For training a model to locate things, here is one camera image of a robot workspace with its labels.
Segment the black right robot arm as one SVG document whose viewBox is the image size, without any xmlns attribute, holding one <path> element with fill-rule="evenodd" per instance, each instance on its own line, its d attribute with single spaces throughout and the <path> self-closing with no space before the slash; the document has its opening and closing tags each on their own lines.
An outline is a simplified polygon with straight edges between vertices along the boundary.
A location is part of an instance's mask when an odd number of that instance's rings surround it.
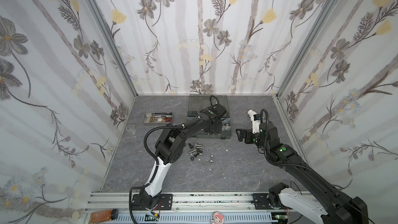
<svg viewBox="0 0 398 224">
<path fill-rule="evenodd" d="M 329 183 L 289 145 L 280 142 L 271 122 L 254 122 L 255 130 L 236 129 L 240 142 L 255 144 L 268 163 L 284 169 L 301 183 L 315 200 L 284 183 L 271 187 L 261 203 L 273 209 L 290 208 L 316 224 L 369 224 L 368 206 L 359 197 L 350 197 Z"/>
</svg>

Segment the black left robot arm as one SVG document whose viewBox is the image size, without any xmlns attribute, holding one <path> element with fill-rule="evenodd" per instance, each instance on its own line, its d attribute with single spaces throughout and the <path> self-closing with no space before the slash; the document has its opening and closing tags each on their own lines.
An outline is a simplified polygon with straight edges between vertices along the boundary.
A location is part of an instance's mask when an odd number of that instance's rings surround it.
<svg viewBox="0 0 398 224">
<path fill-rule="evenodd" d="M 173 163 L 182 155 L 186 140 L 200 130 L 208 133 L 219 133 L 222 129 L 222 119 L 227 109 L 220 103 L 215 103 L 199 111 L 198 115 L 185 123 L 167 124 L 149 130 L 143 140 L 145 151 L 154 159 L 154 165 L 147 182 L 142 186 L 131 187 L 139 190 L 140 206 L 154 209 L 159 205 L 160 194 L 165 177 Z M 148 147 L 148 138 L 153 132 L 161 130 L 155 144 L 155 152 Z"/>
</svg>

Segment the green compartment organizer box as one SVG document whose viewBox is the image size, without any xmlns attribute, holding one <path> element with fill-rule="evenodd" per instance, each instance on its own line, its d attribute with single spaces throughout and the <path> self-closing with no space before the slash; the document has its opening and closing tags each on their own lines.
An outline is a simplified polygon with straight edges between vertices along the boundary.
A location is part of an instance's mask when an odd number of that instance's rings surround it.
<svg viewBox="0 0 398 224">
<path fill-rule="evenodd" d="M 232 136 L 226 95 L 190 95 L 187 120 L 191 124 L 187 135 L 192 138 L 227 140 Z"/>
</svg>

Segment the white plastic bottle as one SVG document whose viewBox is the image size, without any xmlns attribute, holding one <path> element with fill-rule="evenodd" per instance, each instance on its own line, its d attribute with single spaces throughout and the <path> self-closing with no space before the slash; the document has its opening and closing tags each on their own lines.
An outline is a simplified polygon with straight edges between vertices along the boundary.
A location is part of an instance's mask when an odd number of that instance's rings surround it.
<svg viewBox="0 0 398 224">
<path fill-rule="evenodd" d="M 256 115 L 257 115 L 257 113 L 255 111 L 249 110 L 247 112 L 247 114 L 249 115 L 251 121 L 255 121 L 255 118 L 256 118 Z"/>
</svg>

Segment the clear plastic cup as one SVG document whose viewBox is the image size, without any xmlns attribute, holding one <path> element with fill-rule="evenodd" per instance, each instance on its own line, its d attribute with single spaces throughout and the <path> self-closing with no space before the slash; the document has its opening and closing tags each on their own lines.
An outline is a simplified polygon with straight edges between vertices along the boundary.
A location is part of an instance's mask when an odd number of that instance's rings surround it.
<svg viewBox="0 0 398 224">
<path fill-rule="evenodd" d="M 129 134 L 131 134 L 133 136 L 136 135 L 136 128 L 135 128 L 134 124 L 127 125 L 125 130 L 126 130 L 126 132 L 128 132 Z"/>
</svg>

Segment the pink cartoon figure sticker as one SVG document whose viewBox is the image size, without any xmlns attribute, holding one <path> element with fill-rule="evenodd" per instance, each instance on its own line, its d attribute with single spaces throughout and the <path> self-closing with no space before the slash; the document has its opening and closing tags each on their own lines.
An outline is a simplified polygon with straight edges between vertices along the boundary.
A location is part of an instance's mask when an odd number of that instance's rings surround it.
<svg viewBox="0 0 398 224">
<path fill-rule="evenodd" d="M 224 216 L 220 212 L 214 212 L 211 224 L 224 224 Z"/>
</svg>

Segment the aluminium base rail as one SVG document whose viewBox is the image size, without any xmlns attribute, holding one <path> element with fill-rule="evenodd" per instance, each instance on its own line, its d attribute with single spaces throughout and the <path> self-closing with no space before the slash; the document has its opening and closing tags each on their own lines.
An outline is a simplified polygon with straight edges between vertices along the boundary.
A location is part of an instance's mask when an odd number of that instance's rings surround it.
<svg viewBox="0 0 398 224">
<path fill-rule="evenodd" d="M 84 210 L 87 224 L 94 212 L 117 209 L 114 224 L 210 224 L 221 216 L 226 224 L 310 224 L 293 209 L 272 209 L 254 199 L 253 192 L 171 192 L 153 210 L 129 210 L 127 192 L 92 193 Z"/>
</svg>

